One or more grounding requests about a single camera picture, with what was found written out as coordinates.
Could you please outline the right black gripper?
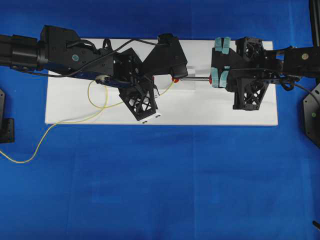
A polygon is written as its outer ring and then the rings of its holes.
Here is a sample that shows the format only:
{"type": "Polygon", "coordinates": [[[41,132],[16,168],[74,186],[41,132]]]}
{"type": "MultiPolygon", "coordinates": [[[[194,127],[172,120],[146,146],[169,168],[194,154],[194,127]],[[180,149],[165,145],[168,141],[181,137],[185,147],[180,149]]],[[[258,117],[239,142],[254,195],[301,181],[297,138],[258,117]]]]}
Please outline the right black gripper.
{"type": "Polygon", "coordinates": [[[243,37],[231,48],[230,37],[217,37],[211,55],[209,83],[213,88],[235,88],[237,85],[288,84],[284,72],[287,48],[266,50],[263,41],[243,37]]]}

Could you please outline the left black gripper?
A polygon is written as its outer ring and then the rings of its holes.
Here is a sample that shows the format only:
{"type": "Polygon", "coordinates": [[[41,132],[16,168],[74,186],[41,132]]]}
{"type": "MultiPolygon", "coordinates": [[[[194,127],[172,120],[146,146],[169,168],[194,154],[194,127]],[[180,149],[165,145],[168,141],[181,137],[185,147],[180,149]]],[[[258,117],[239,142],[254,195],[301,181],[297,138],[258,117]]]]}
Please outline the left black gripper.
{"type": "Polygon", "coordinates": [[[142,89],[149,95],[153,94],[156,99],[160,93],[154,76],[186,77],[188,75],[187,63],[178,37],[171,33],[164,33],[158,36],[158,45],[152,49],[143,62],[132,47],[115,53],[113,55],[113,74],[97,76],[97,83],[114,88],[130,88],[140,82],[142,89]]]}

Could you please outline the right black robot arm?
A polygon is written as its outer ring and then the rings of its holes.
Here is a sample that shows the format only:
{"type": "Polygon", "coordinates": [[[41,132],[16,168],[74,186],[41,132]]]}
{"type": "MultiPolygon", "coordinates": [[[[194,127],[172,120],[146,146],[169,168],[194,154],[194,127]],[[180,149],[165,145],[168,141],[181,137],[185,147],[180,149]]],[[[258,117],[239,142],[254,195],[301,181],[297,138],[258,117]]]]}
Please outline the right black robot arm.
{"type": "Polygon", "coordinates": [[[260,38],[248,36],[237,39],[235,46],[232,50],[230,37],[215,39],[209,75],[212,87],[238,92],[282,84],[290,90],[298,78],[320,76],[319,47],[266,50],[260,38]]]}

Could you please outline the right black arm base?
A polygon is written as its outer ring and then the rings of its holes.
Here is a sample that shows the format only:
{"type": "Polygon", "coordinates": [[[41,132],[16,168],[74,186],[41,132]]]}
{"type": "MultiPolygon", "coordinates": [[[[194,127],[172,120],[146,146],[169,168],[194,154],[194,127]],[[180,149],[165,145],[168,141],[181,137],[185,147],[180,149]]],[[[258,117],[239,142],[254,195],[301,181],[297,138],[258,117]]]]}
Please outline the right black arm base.
{"type": "Polygon", "coordinates": [[[320,147],[320,106],[311,94],[303,99],[304,130],[306,136],[320,147]]]}

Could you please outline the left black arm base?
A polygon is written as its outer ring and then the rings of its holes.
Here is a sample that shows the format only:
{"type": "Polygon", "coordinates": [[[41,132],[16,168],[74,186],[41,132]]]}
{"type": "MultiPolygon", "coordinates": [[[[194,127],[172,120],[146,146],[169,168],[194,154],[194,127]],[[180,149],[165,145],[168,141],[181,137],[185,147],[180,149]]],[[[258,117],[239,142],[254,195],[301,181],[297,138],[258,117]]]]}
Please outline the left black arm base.
{"type": "Polygon", "coordinates": [[[15,125],[13,118],[4,118],[6,95],[0,90],[0,143],[15,142],[15,125]]]}

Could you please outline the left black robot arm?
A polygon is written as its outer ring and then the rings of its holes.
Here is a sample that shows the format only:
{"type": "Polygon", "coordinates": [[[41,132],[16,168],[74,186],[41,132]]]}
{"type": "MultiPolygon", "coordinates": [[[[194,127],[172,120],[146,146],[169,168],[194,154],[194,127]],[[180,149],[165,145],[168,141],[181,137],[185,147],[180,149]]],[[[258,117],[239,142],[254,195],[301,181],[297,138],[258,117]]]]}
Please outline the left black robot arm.
{"type": "Polygon", "coordinates": [[[132,42],[128,40],[113,49],[111,40],[105,38],[102,47],[97,48],[72,29],[46,25],[39,39],[1,35],[0,64],[32,75],[40,76],[42,70],[48,70],[54,78],[93,80],[120,92],[125,89],[145,92],[155,87],[154,76],[187,76],[188,61],[176,36],[159,35],[145,60],[133,48],[123,49],[132,42]]]}

